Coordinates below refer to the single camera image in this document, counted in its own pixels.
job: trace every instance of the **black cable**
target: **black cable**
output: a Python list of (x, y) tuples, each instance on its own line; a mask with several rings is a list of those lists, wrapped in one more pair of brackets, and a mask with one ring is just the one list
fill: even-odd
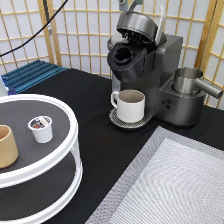
[(45, 24), (45, 26), (43, 26), (37, 33), (35, 33), (29, 40), (27, 40), (25, 43), (23, 43), (22, 45), (20, 45), (17, 48), (12, 49), (11, 51), (8, 51), (4, 54), (1, 54), (0, 57), (3, 57), (7, 54), (10, 54), (18, 49), (20, 49), (21, 47), (25, 46), (26, 44), (28, 44), (31, 40), (33, 40), (42, 30), (44, 30), (47, 25), (51, 22), (52, 19), (54, 19), (54, 17), (61, 11), (61, 9), (64, 7), (64, 5), (68, 2), (68, 0), (65, 0), (65, 2), (61, 5), (61, 7), (55, 12), (55, 14), (48, 20), (48, 22)]

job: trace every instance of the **gray towel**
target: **gray towel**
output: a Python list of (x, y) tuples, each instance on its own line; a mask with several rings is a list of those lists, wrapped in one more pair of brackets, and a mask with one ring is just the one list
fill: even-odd
[(104, 200), (97, 207), (95, 212), (87, 220), (87, 224), (108, 224), (114, 212), (117, 210), (122, 200), (129, 192), (143, 169), (148, 164), (156, 150), (165, 138), (176, 141), (185, 146), (212, 155), (216, 158), (224, 159), (224, 153), (201, 142), (175, 134), (164, 128), (158, 127), (150, 139), (146, 142), (136, 158), (130, 163), (119, 180), (115, 183)]
[(224, 161), (165, 139), (111, 224), (223, 223)]

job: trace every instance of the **stainless steel container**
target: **stainless steel container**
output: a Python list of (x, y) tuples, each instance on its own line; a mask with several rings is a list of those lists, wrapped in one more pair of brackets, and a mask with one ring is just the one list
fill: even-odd
[(205, 80), (202, 80), (203, 72), (197, 68), (178, 68), (175, 71), (173, 88), (178, 93), (192, 95), (197, 94), (200, 90), (219, 99), (223, 91)]

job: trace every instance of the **mug handle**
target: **mug handle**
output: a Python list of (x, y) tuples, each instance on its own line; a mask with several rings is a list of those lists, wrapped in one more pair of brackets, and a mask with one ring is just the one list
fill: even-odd
[(111, 94), (111, 104), (115, 107), (115, 108), (117, 108), (117, 104), (114, 102), (114, 95), (115, 94), (119, 94), (119, 92), (118, 91), (114, 91), (112, 94)]

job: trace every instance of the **black table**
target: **black table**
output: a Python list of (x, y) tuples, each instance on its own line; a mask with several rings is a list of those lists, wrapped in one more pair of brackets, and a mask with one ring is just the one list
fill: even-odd
[(111, 80), (75, 69), (64, 71), (23, 93), (58, 98), (79, 123), (83, 179), (71, 202), (47, 224), (85, 223), (158, 126), (224, 150), (224, 111), (203, 107), (193, 127), (177, 128), (152, 119), (137, 132), (116, 129), (109, 121)]

